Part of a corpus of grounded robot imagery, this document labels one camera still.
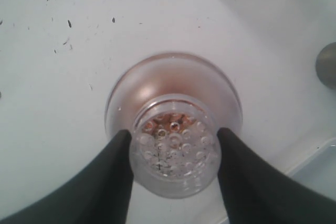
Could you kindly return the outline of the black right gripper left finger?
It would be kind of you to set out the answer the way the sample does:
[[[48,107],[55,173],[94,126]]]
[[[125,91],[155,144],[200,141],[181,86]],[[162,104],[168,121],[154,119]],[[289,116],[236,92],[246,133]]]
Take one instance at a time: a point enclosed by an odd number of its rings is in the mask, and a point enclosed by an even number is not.
[[[120,130],[76,176],[1,223],[126,223],[133,173],[132,137]]]

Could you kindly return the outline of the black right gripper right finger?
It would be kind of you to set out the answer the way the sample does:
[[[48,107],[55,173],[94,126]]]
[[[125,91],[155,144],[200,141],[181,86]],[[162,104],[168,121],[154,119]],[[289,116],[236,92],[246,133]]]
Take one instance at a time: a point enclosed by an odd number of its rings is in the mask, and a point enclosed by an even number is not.
[[[335,223],[334,200],[287,177],[229,128],[217,137],[217,177],[230,223]]]

